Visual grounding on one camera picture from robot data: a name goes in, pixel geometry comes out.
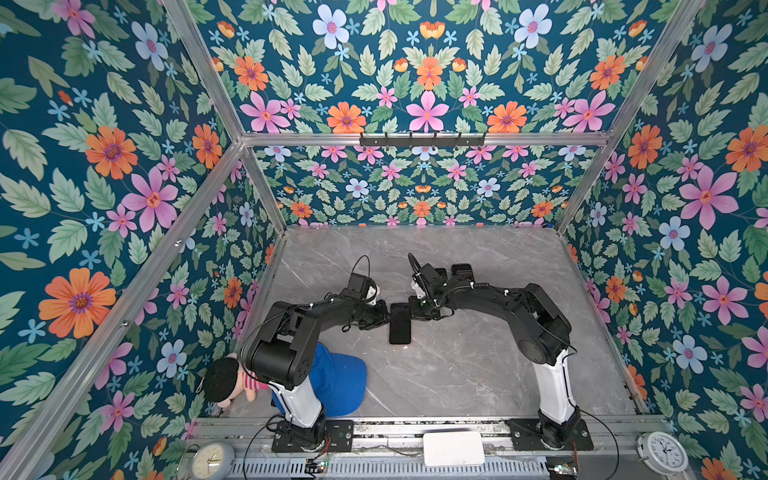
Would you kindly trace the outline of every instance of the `black mounting plate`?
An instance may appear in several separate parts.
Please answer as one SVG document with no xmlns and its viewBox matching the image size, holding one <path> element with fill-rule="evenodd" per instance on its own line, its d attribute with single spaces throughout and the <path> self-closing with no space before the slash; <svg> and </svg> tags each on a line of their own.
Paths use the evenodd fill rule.
<svg viewBox="0 0 768 480">
<path fill-rule="evenodd" d="M 355 422 L 352 420 L 328 420 L 326 422 L 326 438 L 328 443 L 328 452 L 351 452 L 352 440 L 355 436 Z M 272 441 L 273 453 L 302 453 L 304 450 L 298 445 L 289 443 L 286 436 L 276 437 Z"/>
<path fill-rule="evenodd" d="M 517 451 L 546 450 L 549 449 L 541 440 L 538 432 L 538 419 L 510 419 L 507 425 L 511 432 L 512 444 Z M 587 423 L 581 419 L 576 424 L 576 428 L 571 434 L 571 440 L 576 443 L 576 449 L 580 452 L 594 450 L 592 437 L 587 429 Z M 571 442 L 568 442 L 562 450 L 573 449 Z"/>
</svg>

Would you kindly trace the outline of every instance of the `orange flower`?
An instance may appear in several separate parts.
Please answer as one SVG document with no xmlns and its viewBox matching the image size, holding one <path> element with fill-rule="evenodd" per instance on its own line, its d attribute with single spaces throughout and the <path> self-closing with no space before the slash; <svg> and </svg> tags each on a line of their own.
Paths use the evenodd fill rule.
<svg viewBox="0 0 768 480">
<path fill-rule="evenodd" d="M 634 38 L 643 33 L 643 30 L 645 30 L 645 25 L 648 25 L 648 22 L 645 20 L 638 20 L 637 22 L 633 23 L 632 26 L 629 27 L 629 36 Z"/>
<path fill-rule="evenodd" d="M 506 108 L 499 105 L 488 117 L 488 131 L 492 134 L 516 134 L 528 121 L 528 117 L 523 117 L 526 113 L 528 110 L 523 105 L 518 106 L 516 101 L 508 102 Z"/>
<path fill-rule="evenodd" d="M 413 213 L 418 215 L 421 218 L 426 217 L 429 215 L 429 209 L 432 207 L 429 206 L 426 202 L 418 202 L 415 207 L 413 207 Z"/>
<path fill-rule="evenodd" d="M 552 210 L 554 209 L 554 204 L 550 201 L 543 201 L 540 204 L 536 204 L 533 207 L 533 216 L 534 217 L 546 217 L 547 215 L 552 213 Z"/>
<path fill-rule="evenodd" d="M 725 468 L 717 458 L 705 458 L 701 467 L 701 475 L 707 480 L 736 480 L 736 474 Z"/>
<path fill-rule="evenodd" d="M 589 77 L 592 80 L 592 88 L 595 90 L 598 88 L 605 90 L 610 87 L 619 81 L 619 75 L 624 73 L 626 67 L 624 56 L 617 58 L 616 55 L 611 55 L 605 61 L 601 61 Z"/>
<path fill-rule="evenodd" d="M 239 278 L 233 276 L 227 283 L 227 287 L 224 288 L 224 304 L 230 308 L 237 306 L 240 302 L 240 295 L 243 293 L 243 282 Z"/>
<path fill-rule="evenodd" d="M 728 145 L 730 153 L 725 156 L 725 161 L 733 165 L 737 172 L 759 170 L 764 161 L 768 161 L 768 127 L 758 125 L 757 130 L 752 127 L 745 128 Z"/>
<path fill-rule="evenodd" d="M 152 449 L 152 455 L 159 456 L 162 455 L 163 452 L 165 452 L 165 445 L 168 444 L 168 437 L 163 437 L 160 440 L 157 440 L 157 443 L 154 444 L 154 448 Z"/>
<path fill-rule="evenodd" d="M 139 161 L 136 156 L 134 141 L 125 138 L 125 132 L 119 128 L 112 130 L 109 127 L 99 127 L 98 137 L 88 135 L 85 143 L 90 147 L 85 151 L 85 157 L 92 164 L 96 164 L 96 171 L 105 177 L 110 175 L 115 180 L 120 180 L 124 174 L 134 170 L 131 165 Z"/>
<path fill-rule="evenodd" d="M 219 31 L 221 31 L 225 37 L 232 38 L 235 36 L 235 27 L 233 27 L 232 24 L 227 22 L 219 22 L 217 25 L 219 25 Z"/>
<path fill-rule="evenodd" d="M 419 76 L 419 78 L 416 79 L 419 82 L 419 85 L 423 86 L 424 90 L 432 90 L 435 85 L 440 84 L 442 67 L 438 64 L 437 58 L 427 57 L 416 69 L 416 74 Z"/>
<path fill-rule="evenodd" d="M 768 282 L 768 272 L 763 274 L 763 279 Z M 768 318 L 768 284 L 758 283 L 755 285 L 755 297 L 758 300 L 765 300 L 760 304 L 760 311 Z"/>
<path fill-rule="evenodd" d="M 63 101 L 64 103 L 66 103 L 70 107 L 74 107 L 74 102 L 72 101 L 72 97 L 70 97 L 67 94 L 67 92 L 65 92 L 63 90 L 59 90 L 58 91 L 58 97 L 61 99 L 61 101 Z"/>
<path fill-rule="evenodd" d="M 312 216 L 312 208 L 304 202 L 293 202 L 290 209 L 298 218 L 309 218 Z"/>
<path fill-rule="evenodd" d="M 328 126 L 333 128 L 334 134 L 361 134 L 366 125 L 366 118 L 360 116 L 360 107 L 350 107 L 345 101 L 340 102 L 338 107 L 332 106 L 328 113 Z"/>
<path fill-rule="evenodd" d="M 645 387 L 645 379 L 643 376 L 639 373 L 637 373 L 637 369 L 634 368 L 634 365 L 630 365 L 627 367 L 627 370 L 629 370 L 629 374 L 632 376 L 632 379 L 634 380 L 634 384 L 637 387 L 637 390 L 640 392 L 640 395 L 643 397 L 643 400 L 648 398 L 648 391 L 643 388 Z"/>
<path fill-rule="evenodd" d="M 400 58 L 398 61 L 395 62 L 395 70 L 399 71 L 400 73 L 403 73 L 404 71 L 408 70 L 408 61 L 404 58 Z"/>
<path fill-rule="evenodd" d="M 74 337 L 79 339 L 94 332 L 94 323 L 101 325 L 109 313 L 105 305 L 113 305 L 114 288 L 107 288 L 109 279 L 102 272 L 91 278 L 87 268 L 73 268 L 69 281 L 57 276 L 45 287 L 54 297 L 40 302 L 40 320 L 54 320 L 48 331 L 63 338 L 74 327 Z"/>
<path fill-rule="evenodd" d="M 569 243 L 568 252 L 571 254 L 571 258 L 574 259 L 574 262 L 578 263 L 578 251 L 576 250 L 576 247 Z"/>
<path fill-rule="evenodd" d="M 632 138 L 629 147 L 630 164 L 643 170 L 648 164 L 652 164 L 659 157 L 656 150 L 661 148 L 661 130 L 657 126 L 646 125 L 643 130 L 637 132 Z"/>
<path fill-rule="evenodd" d="M 275 244 L 271 244 L 266 248 L 266 257 L 264 257 L 264 263 L 267 265 L 272 261 L 272 254 L 275 253 Z"/>
<path fill-rule="evenodd" d="M 419 31 L 424 38 L 440 38 L 445 33 L 445 24 L 443 22 L 424 22 L 419 26 Z"/>
<path fill-rule="evenodd" d="M 253 63 L 253 58 L 246 55 L 245 59 L 238 57 L 235 63 L 235 74 L 240 76 L 238 80 L 241 84 L 254 91 L 266 90 L 270 78 L 264 73 L 264 66 L 260 61 Z"/>
<path fill-rule="evenodd" d="M 467 69 L 467 62 L 463 58 L 456 57 L 453 59 L 453 63 L 451 63 L 451 68 L 455 72 L 464 71 Z"/>
<path fill-rule="evenodd" d="M 605 293 L 608 294 L 608 298 L 619 303 L 624 299 L 624 293 L 626 292 L 627 286 L 624 285 L 624 281 L 621 278 L 612 276 L 611 279 L 608 280 L 607 286 L 605 287 Z"/>
<path fill-rule="evenodd" d="M 210 129 L 210 126 L 197 125 L 194 128 L 195 136 L 192 137 L 192 146 L 197 149 L 197 159 L 205 164 L 208 169 L 219 163 L 221 157 L 221 145 L 219 135 Z"/>
</svg>

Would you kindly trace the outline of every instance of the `plush doll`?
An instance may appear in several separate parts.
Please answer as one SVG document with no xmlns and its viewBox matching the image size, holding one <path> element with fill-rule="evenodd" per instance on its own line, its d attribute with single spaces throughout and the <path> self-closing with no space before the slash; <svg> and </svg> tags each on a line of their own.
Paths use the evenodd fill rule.
<svg viewBox="0 0 768 480">
<path fill-rule="evenodd" d="M 203 379 L 203 392 L 209 402 L 222 409 L 230 406 L 232 399 L 245 391 L 249 402 L 256 399 L 257 390 L 269 390 L 266 383 L 255 380 L 256 374 L 237 361 L 237 354 L 231 353 L 210 364 Z"/>
</svg>

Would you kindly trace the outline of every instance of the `clock face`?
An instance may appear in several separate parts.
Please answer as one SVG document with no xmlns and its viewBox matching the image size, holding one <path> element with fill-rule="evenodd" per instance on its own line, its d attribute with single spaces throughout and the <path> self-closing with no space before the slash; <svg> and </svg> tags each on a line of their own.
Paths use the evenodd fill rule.
<svg viewBox="0 0 768 480">
<path fill-rule="evenodd" d="M 227 465 L 223 465 L 223 461 L 224 449 L 221 445 L 205 446 L 194 456 L 192 472 L 200 480 L 205 480 L 218 472 L 222 467 L 228 468 Z"/>
<path fill-rule="evenodd" d="M 662 435 L 654 435 L 650 438 L 650 453 L 660 464 L 668 468 L 680 468 L 685 461 L 680 446 Z"/>
</svg>

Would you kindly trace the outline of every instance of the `black smartphone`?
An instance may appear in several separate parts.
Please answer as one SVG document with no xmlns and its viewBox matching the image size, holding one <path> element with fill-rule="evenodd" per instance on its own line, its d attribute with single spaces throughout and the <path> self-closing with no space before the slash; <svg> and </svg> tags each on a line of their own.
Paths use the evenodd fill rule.
<svg viewBox="0 0 768 480">
<path fill-rule="evenodd" d="M 411 307 L 408 303 L 389 306 L 389 345 L 411 344 Z"/>
</svg>

